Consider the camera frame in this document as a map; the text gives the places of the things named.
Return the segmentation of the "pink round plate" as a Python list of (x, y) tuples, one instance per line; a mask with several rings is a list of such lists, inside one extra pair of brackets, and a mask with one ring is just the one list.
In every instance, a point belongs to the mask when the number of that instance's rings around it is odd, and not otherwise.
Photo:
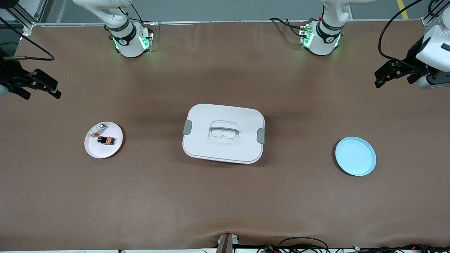
[(115, 138), (114, 145), (103, 145), (97, 142), (97, 137), (88, 137), (87, 134), (84, 138), (84, 147), (91, 157), (104, 159), (114, 156), (124, 144), (124, 133), (119, 125), (114, 122), (100, 122), (107, 126), (106, 130), (101, 133), (100, 136), (111, 136)]

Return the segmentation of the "light blue round plate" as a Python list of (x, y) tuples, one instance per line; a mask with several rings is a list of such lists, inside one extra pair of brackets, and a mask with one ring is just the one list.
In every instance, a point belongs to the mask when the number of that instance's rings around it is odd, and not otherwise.
[(341, 139), (334, 151), (339, 167), (349, 175), (362, 177), (376, 167), (377, 157), (373, 146), (366, 140), (349, 136)]

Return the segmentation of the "white lidded storage box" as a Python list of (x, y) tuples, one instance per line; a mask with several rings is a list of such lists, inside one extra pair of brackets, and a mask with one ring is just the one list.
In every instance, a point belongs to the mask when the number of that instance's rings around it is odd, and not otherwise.
[(251, 108), (197, 104), (187, 114), (182, 147), (202, 160), (252, 164), (265, 144), (265, 118)]

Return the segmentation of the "aluminium frame profile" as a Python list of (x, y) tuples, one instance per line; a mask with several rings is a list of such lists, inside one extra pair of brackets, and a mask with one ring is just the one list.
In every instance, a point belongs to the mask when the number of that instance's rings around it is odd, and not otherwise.
[(426, 15), (421, 18), (423, 27), (431, 27), (443, 17), (444, 11), (450, 7), (450, 0), (428, 0)]
[(0, 18), (30, 31), (40, 22), (47, 2), (48, 0), (0, 0)]

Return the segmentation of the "small red white switch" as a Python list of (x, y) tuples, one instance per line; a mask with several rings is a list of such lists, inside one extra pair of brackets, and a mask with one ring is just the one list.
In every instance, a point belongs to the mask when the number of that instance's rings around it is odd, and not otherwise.
[(87, 136), (92, 138), (98, 137), (106, 130), (106, 128), (107, 126), (103, 123), (97, 124), (88, 131)]

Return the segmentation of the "brown white bracket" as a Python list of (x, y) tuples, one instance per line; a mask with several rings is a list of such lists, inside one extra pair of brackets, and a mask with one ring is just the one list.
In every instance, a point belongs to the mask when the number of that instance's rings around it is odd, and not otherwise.
[(239, 237), (236, 234), (222, 234), (218, 240), (215, 253), (236, 253), (235, 246), (239, 246)]

